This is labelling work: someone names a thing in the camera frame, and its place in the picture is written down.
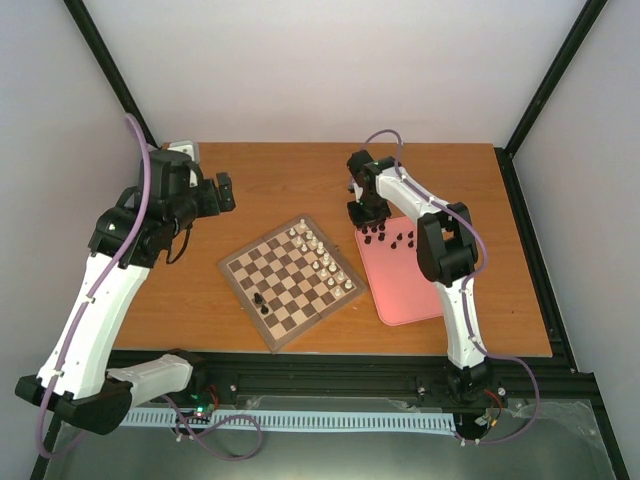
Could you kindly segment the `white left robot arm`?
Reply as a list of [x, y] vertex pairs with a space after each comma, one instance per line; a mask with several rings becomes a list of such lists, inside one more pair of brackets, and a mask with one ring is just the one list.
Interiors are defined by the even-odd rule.
[[170, 253], [173, 240], [190, 234], [197, 219], [234, 207], [227, 173], [206, 178], [177, 150], [145, 154], [137, 184], [96, 222], [83, 283], [55, 348], [38, 373], [18, 380], [16, 395], [99, 435], [162, 395], [201, 400], [208, 378], [203, 359], [194, 353], [173, 349], [124, 368], [107, 363], [131, 302], [160, 254]]

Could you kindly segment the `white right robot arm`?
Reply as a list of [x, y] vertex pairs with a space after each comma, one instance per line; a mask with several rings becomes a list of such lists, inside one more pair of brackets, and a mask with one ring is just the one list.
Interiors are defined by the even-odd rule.
[[447, 333], [447, 384], [457, 404], [471, 401], [489, 383], [490, 367], [474, 302], [478, 250], [469, 210], [450, 204], [417, 184], [400, 163], [374, 160], [359, 150], [347, 161], [355, 199], [347, 203], [349, 218], [361, 233], [371, 235], [391, 216], [390, 205], [415, 226], [416, 261], [433, 283], [441, 302]]

